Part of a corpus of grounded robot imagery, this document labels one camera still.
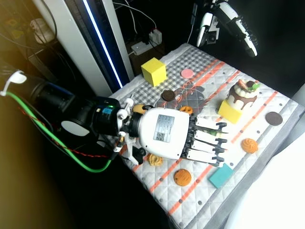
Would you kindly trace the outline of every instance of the teal block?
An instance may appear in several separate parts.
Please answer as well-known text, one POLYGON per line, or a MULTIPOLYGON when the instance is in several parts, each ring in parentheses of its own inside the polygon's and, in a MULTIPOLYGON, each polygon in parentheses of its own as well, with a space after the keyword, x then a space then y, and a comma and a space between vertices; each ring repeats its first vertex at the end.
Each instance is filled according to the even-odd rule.
POLYGON ((234 171, 227 164, 224 164, 222 168, 218 168, 209 177, 209 181, 215 186, 215 188, 220 188, 232 176, 233 173, 234 171))

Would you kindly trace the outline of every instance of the yellow block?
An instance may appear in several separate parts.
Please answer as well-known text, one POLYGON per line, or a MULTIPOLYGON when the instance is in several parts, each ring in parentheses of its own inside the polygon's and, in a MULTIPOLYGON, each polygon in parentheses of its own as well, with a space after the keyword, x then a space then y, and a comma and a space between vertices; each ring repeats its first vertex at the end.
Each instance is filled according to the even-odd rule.
POLYGON ((154 87, 166 80, 165 64, 156 58, 142 64, 141 68, 144 79, 154 87))
POLYGON ((223 100, 223 102, 221 103, 218 114, 233 124, 237 123, 240 116, 242 115, 240 111, 233 109, 228 104, 227 100, 223 100))

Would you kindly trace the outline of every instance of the white cable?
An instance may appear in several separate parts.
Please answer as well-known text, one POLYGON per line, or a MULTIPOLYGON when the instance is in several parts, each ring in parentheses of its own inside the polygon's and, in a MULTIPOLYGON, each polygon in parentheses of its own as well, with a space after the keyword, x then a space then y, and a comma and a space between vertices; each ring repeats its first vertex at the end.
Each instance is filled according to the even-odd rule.
POLYGON ((122 4, 122 3, 117 3, 117 2, 113 2, 113 3, 114 3, 114 4, 117 4, 117 5, 121 5, 121 6, 126 6, 126 7, 130 8, 130 9, 132 9, 132 10, 135 10, 135 11, 138 11, 138 12, 144 14, 147 18, 149 18, 150 20, 152 20, 152 22, 154 23, 155 28, 157 28, 157 25, 156 25, 156 23, 154 22, 154 20, 151 19, 149 16, 147 16, 145 13, 143 13, 141 10, 138 10, 138 9, 136 9, 136 8, 134 8, 134 7, 131 7, 131 6, 128 6, 128 5, 125 5, 125 4, 122 4))
POLYGON ((191 34, 192 34, 192 32, 193 32, 193 27, 194 27, 194 25, 192 25, 191 32, 190 32, 190 35, 189 35, 189 39, 187 39, 187 43, 190 41, 191 34))
POLYGON ((134 17, 133 17, 132 10, 129 9, 129 11, 130 11, 130 14, 132 15, 132 21, 133 21, 133 28, 134 28, 134 31, 135 31, 136 34, 138 34, 137 30, 135 29, 135 23, 134 23, 134 17))

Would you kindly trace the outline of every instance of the label on robotic hand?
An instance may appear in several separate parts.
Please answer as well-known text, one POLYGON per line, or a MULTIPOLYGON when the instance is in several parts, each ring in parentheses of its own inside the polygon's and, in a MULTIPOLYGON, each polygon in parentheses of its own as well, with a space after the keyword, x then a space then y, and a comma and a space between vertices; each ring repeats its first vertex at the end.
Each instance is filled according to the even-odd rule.
POLYGON ((175 118, 172 116, 160 114, 158 116, 158 121, 153 139, 162 142, 170 142, 174 120, 175 118))

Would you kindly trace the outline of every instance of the table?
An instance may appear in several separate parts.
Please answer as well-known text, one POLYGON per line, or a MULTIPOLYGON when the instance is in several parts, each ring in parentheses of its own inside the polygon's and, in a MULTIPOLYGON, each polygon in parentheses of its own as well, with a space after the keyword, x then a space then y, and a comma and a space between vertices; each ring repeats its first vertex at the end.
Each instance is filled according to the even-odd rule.
MULTIPOLYGON (((167 106, 158 102, 161 93, 164 90, 175 91, 186 83, 189 79, 182 78, 180 72, 189 68, 195 72, 192 83, 202 88, 200 90, 203 98, 200 95, 187 102, 195 108, 195 113, 200 117, 219 122, 225 119, 217 114, 217 109, 220 102, 226 98, 230 87, 238 79, 255 81, 189 44, 181 45, 161 61, 166 64, 168 78, 159 86, 152 87, 139 75, 111 97, 122 104, 126 97, 133 94, 135 104, 167 106)), ((164 159, 162 166, 153 167, 147 162, 147 156, 144 157, 144 163, 138 166, 126 161, 126 165, 167 212, 177 228, 219 228, 233 209, 236 200, 259 176, 304 112, 305 109, 295 101, 260 84, 260 93, 252 108, 242 115, 237 124, 228 123, 228 140, 232 147, 225 159, 234 174, 221 188, 216 189, 208 181, 208 177, 217 168, 205 163, 164 159), (271 126, 266 122, 264 116, 270 111, 282 116, 282 124, 271 126), (259 144, 259 150, 254 154, 247 154, 241 149, 241 141, 248 137, 259 144), (180 168, 187 169, 193 176, 191 183, 185 187, 177 186, 173 180, 175 171, 180 168)))

